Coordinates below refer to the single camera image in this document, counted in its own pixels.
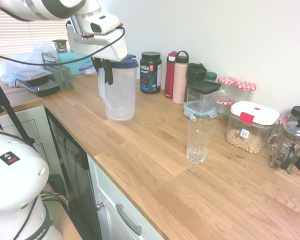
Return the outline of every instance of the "white cabinet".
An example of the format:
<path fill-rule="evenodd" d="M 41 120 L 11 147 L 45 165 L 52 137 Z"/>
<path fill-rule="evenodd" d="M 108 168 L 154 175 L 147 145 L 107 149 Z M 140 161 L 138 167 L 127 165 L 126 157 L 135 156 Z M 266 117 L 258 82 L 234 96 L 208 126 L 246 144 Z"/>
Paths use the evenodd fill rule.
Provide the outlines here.
<path fill-rule="evenodd" d="M 89 156 L 88 162 L 95 201 L 97 204 L 103 204 L 98 211 L 102 239 L 163 240 L 161 235 Z"/>
<path fill-rule="evenodd" d="M 52 174 L 59 174 L 63 177 L 45 108 L 43 106 L 37 106 L 17 111 L 15 114 L 29 137 L 35 140 L 33 146 L 40 156 L 48 163 L 49 172 Z M 21 137 L 9 115 L 5 114 L 0 116 L 0 123 L 4 131 Z"/>

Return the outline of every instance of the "french press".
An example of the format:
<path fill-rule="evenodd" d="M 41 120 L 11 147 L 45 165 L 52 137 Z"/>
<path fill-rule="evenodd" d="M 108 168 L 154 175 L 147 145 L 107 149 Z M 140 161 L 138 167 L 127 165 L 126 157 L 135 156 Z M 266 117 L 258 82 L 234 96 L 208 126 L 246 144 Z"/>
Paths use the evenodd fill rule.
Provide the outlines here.
<path fill-rule="evenodd" d="M 283 126 L 283 133 L 271 157 L 269 167 L 280 166 L 292 174 L 297 158 L 300 154 L 300 118 L 297 121 L 287 122 Z"/>

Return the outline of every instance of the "dish rack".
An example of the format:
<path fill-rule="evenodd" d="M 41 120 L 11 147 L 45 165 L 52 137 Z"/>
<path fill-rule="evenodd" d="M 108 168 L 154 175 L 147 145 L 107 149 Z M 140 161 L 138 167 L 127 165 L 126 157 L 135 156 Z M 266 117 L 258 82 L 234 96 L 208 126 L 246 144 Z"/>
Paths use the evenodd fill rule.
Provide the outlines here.
<path fill-rule="evenodd" d="M 42 53 L 42 59 L 43 59 L 44 63 L 47 63 L 47 61 L 44 60 L 44 56 L 54 58 L 53 56 Z M 74 88 L 74 80 L 71 75 L 71 69 L 64 65 L 55 66 L 52 64 L 52 62 L 50 62 L 50 63 L 51 63 L 50 66 L 43 66 L 44 70 L 47 70 L 51 73 L 49 75 L 49 79 L 59 83 L 59 89 L 61 91 L 73 89 Z"/>

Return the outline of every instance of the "red water bottle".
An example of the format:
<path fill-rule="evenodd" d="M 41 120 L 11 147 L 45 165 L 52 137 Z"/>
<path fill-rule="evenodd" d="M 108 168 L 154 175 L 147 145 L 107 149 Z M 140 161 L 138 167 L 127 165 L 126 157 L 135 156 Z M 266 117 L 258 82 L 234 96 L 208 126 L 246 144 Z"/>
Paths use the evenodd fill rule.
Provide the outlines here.
<path fill-rule="evenodd" d="M 174 91 L 174 77 L 175 77 L 175 60 L 177 52 L 172 51 L 166 58 L 166 75 L 165 75 L 165 87 L 164 96 L 167 99 L 172 99 Z"/>

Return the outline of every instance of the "pink water bottle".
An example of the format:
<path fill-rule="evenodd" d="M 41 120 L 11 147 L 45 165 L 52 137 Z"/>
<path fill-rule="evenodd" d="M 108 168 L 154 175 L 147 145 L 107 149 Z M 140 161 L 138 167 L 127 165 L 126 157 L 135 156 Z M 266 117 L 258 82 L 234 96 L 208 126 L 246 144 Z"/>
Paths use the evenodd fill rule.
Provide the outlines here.
<path fill-rule="evenodd" d="M 168 57 L 166 58 L 164 96 L 167 99 L 172 99 L 173 96 L 176 56 L 177 56 L 177 52 L 172 51 L 169 53 Z"/>
<path fill-rule="evenodd" d="M 179 56 L 180 53 L 185 53 L 186 56 Z M 179 51 L 175 57 L 174 64 L 172 102 L 175 104 L 183 104 L 185 102 L 188 63 L 188 53 Z"/>

